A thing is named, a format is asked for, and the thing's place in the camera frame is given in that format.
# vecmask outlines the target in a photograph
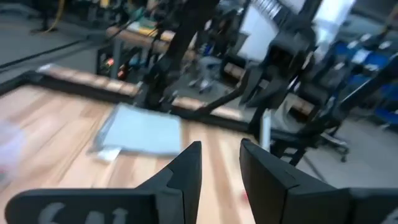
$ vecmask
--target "gray floor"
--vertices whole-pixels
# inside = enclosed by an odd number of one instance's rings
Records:
[[[60,25],[60,32],[45,35],[29,35],[29,30],[37,27],[37,22],[27,22],[14,17],[0,16],[0,64],[67,44],[82,38],[87,30],[77,27]],[[28,69],[36,68],[52,62],[52,57],[67,54],[84,45],[77,45],[67,50],[12,67],[8,72],[0,72],[0,82],[21,74]],[[73,56],[57,60],[55,63],[87,72],[94,72],[96,49],[88,49]],[[185,89],[184,95],[210,101],[224,92],[217,87],[211,93],[198,95],[195,91]],[[237,102],[228,106],[237,108]],[[351,146],[351,154],[347,163],[341,163],[340,157],[329,149],[309,150],[308,160],[319,170],[325,180],[335,187],[398,187],[398,137],[396,133],[380,130],[367,121],[345,122],[339,135],[347,139]],[[314,175],[305,160],[298,168]]]

